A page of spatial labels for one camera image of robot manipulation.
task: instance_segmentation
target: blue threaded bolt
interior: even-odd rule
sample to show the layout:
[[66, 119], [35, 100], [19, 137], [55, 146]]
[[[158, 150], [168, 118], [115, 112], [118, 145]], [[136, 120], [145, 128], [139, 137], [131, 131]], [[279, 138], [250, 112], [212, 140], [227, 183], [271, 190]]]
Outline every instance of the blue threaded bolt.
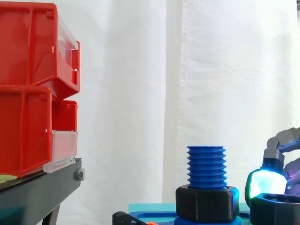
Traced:
[[189, 151], [189, 188], [222, 190], [226, 187], [226, 162], [223, 147], [191, 146]]

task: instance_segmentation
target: stacked storage bins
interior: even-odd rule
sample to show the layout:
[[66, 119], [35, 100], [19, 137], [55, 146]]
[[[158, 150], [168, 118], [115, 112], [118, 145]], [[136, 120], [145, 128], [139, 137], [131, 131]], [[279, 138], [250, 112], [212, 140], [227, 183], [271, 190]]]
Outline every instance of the stacked storage bins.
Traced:
[[80, 44], [50, 3], [0, 1], [0, 175], [75, 162]]

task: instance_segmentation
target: black nut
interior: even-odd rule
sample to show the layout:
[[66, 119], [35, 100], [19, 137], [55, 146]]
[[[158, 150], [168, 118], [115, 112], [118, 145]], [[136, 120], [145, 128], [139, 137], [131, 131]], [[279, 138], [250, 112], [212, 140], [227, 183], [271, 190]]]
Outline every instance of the black nut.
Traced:
[[181, 218], [197, 223], [230, 223], [240, 213], [239, 191], [198, 190], [187, 185], [176, 190], [176, 212]]
[[250, 200], [250, 223], [300, 224], [300, 198], [292, 195], [260, 194]]

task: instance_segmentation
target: white curtain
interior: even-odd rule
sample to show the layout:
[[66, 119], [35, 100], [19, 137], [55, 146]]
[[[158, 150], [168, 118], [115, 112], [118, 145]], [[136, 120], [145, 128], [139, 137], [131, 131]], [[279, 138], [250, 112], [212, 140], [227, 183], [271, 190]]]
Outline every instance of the white curtain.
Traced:
[[267, 140], [300, 126], [295, 0], [49, 1], [82, 44], [71, 99], [86, 179], [58, 225], [174, 202], [188, 145], [227, 149], [227, 182], [243, 202]]
[[224, 146], [244, 202], [267, 140], [300, 126], [296, 2], [185, 0], [181, 33], [175, 187], [187, 183], [186, 146]]

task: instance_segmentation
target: black metal shelf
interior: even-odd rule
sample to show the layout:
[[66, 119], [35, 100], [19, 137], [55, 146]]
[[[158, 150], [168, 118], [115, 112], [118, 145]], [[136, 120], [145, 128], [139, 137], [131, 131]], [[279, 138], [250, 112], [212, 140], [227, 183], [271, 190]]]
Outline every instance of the black metal shelf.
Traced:
[[53, 173], [0, 184], [0, 225], [56, 224], [60, 204], [80, 187], [81, 159]]

